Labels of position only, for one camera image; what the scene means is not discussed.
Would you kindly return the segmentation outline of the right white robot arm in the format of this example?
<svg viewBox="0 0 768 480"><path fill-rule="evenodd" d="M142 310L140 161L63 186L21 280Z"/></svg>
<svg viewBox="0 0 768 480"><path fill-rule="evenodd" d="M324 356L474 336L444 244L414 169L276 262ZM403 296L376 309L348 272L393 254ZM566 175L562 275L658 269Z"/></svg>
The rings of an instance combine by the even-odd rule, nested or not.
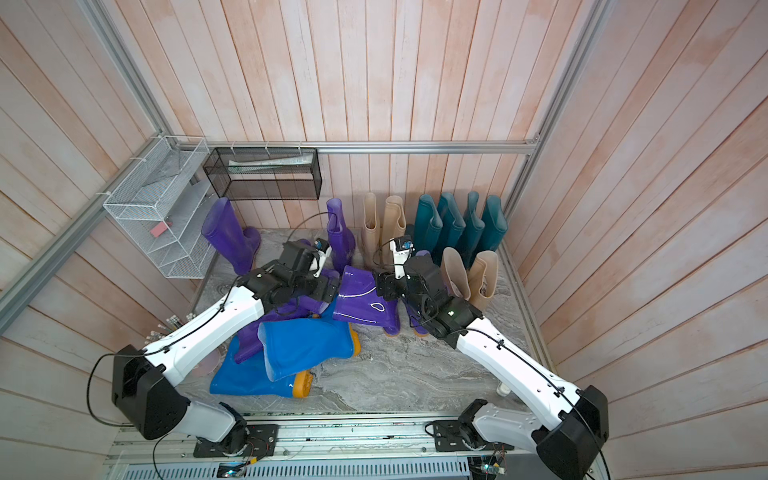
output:
<svg viewBox="0 0 768 480"><path fill-rule="evenodd" d="M602 453L608 402L599 389L575 386L508 341L479 309L448 293L427 256L379 272L376 290L386 300L402 300L430 335L485 367L528 407L524 414L474 400L457 419L465 446L503 444L534 453L560 479L609 478Z"/></svg>

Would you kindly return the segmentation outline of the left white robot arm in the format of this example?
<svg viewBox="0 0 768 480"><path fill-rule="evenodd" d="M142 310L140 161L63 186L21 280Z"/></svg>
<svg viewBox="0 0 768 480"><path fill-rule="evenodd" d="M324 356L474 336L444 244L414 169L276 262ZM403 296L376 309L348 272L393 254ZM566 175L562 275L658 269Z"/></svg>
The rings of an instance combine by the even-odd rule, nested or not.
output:
<svg viewBox="0 0 768 480"><path fill-rule="evenodd" d="M324 239L284 243L278 259L238 277L216 304L171 334L114 356L112 402L147 440L176 432L231 456L248 440L246 420L230 406L193 401L176 389L225 340L252 323L321 313L340 281L325 273L332 247Z"/></svg>

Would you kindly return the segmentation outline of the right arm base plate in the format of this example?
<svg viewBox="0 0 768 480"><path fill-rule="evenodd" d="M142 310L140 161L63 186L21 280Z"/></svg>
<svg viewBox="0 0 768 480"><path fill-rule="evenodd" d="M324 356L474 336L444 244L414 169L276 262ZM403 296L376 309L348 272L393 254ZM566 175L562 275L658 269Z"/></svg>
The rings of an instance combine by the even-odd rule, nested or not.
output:
<svg viewBox="0 0 768 480"><path fill-rule="evenodd" d="M500 453L513 447L482 440L467 424L458 419L433 420L424 426L424 432L434 441L438 452Z"/></svg>

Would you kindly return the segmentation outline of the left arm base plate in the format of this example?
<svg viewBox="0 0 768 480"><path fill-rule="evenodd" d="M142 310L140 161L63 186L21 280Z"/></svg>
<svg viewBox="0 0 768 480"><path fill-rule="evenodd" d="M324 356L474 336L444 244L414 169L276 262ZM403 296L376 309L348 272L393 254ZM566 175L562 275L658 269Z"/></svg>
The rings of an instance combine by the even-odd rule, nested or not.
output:
<svg viewBox="0 0 768 480"><path fill-rule="evenodd" d="M234 416L234 426L220 442L199 437L193 452L194 458L248 456L260 460L274 455L279 431L277 424L251 425L229 405L222 403L222 406Z"/></svg>

